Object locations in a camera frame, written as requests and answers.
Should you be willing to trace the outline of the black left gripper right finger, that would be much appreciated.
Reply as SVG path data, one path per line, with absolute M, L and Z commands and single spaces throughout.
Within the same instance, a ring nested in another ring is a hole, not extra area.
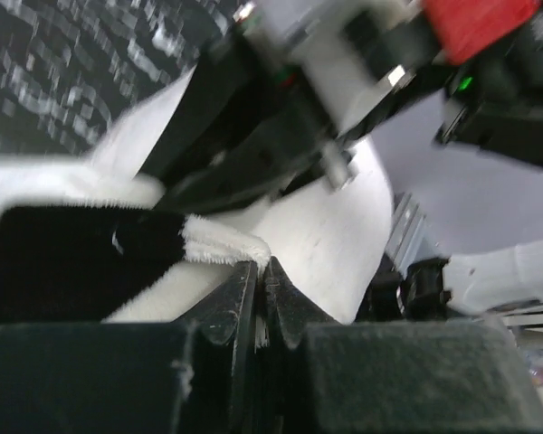
M 264 275 L 275 433 L 543 433 L 509 335 L 455 315 L 445 258 L 379 274 L 365 322 L 342 325 L 273 259 Z

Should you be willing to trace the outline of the black white striped pillowcase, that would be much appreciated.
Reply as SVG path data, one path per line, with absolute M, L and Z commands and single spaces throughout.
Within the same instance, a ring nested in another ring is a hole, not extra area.
M 0 325 L 100 321 L 183 262 L 251 261 L 261 239 L 196 215 L 25 205 L 0 212 Z

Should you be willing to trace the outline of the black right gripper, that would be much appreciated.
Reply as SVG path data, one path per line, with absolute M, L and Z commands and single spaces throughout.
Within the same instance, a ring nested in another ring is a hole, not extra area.
M 543 168 L 543 1 L 251 1 L 141 166 L 210 214 L 351 179 L 348 148 L 435 92 L 439 145 Z

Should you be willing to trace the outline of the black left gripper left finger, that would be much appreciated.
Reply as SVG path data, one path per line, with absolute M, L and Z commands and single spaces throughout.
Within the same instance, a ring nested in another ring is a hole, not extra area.
M 0 326 L 0 433 L 249 433 L 254 264 L 171 323 Z

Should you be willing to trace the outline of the white pillow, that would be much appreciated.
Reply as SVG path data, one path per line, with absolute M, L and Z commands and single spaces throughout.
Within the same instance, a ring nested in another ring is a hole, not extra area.
M 158 182 L 139 173 L 174 113 L 188 75 L 126 111 L 87 155 L 0 155 L 0 211 L 14 200 L 119 201 L 150 206 Z M 357 143 L 357 175 L 330 192 L 316 181 L 278 201 L 263 198 L 214 220 L 266 241 L 292 283 L 340 323 L 352 322 L 392 226 L 393 200 L 371 143 Z

